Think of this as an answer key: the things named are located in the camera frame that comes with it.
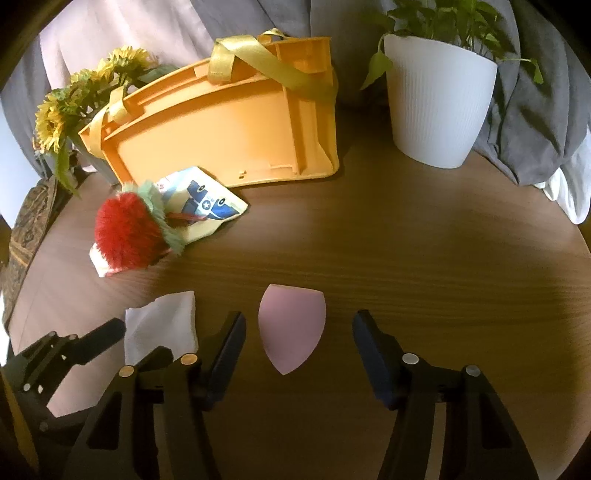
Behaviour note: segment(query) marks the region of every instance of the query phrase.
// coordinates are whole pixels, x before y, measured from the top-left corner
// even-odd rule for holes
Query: gray fabric
[[[0,100],[12,135],[40,176],[43,176],[45,171],[35,156],[31,139],[35,132],[37,105],[50,90],[41,57],[39,37],[36,37],[8,78],[0,94]]]
[[[314,37],[331,37],[330,54],[339,79],[339,100],[361,105],[372,93],[385,92],[385,82],[361,92],[369,58],[377,49],[383,31],[361,20],[367,10],[386,10],[379,0],[311,0],[310,32]]]
[[[191,3],[214,39],[239,34],[256,37],[275,26],[257,0],[191,0]]]
[[[546,181],[583,141],[591,82],[560,33],[526,0],[489,0],[518,56],[540,63],[536,85],[523,65],[499,65],[495,93],[474,145],[519,185]]]
[[[283,33],[292,37],[310,36],[310,0],[259,0],[259,4]]]

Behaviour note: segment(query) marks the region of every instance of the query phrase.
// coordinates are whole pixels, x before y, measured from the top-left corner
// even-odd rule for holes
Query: yellow bag handle
[[[266,44],[272,35],[286,38],[280,30],[273,28],[259,35],[259,39]],[[335,86],[283,63],[252,35],[235,35],[216,40],[209,60],[209,82],[230,82],[235,57],[305,98],[328,103],[334,103],[336,100]]]
[[[94,155],[98,158],[102,158],[103,160],[106,159],[101,144],[103,141],[103,123],[107,115],[111,120],[113,120],[119,125],[124,124],[130,118],[129,112],[123,104],[124,96],[124,86],[117,87],[115,90],[111,91],[109,103],[105,105],[103,108],[101,108],[94,116],[94,118],[90,121],[88,145],[86,149],[89,153],[91,153],[91,155]]]

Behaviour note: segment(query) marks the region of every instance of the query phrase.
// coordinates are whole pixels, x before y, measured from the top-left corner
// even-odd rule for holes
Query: round table
[[[541,191],[513,185],[477,154],[439,170],[401,154],[385,116],[339,112],[337,129],[333,177],[236,189],[250,205],[241,218],[179,258],[111,278],[88,258],[111,190],[89,177],[31,265],[9,326],[15,351],[51,329],[82,335],[128,307],[194,290],[199,336],[228,310],[248,321],[226,398],[206,414],[222,477],[373,480],[395,413],[374,399],[353,342],[353,315],[369,309],[432,365],[478,364],[541,479],[556,479],[591,429],[591,258],[580,232]],[[318,347],[284,377],[257,325],[271,283],[321,290],[327,305]],[[94,404],[122,364],[118,345],[73,369],[51,408]],[[443,423],[438,408],[428,478]]]

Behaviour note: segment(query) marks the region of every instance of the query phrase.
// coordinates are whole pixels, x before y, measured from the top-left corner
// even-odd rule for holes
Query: patterned fabric
[[[2,292],[4,313],[2,324],[7,327],[29,265],[59,211],[70,194],[59,186],[55,177],[41,179],[33,187],[18,212],[10,239],[8,266],[3,272]]]

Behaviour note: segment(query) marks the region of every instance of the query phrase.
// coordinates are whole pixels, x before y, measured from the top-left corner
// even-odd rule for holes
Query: white pot
[[[384,50],[394,62],[387,73],[394,143],[427,165],[459,167],[486,118],[496,63],[418,37],[387,35]]]

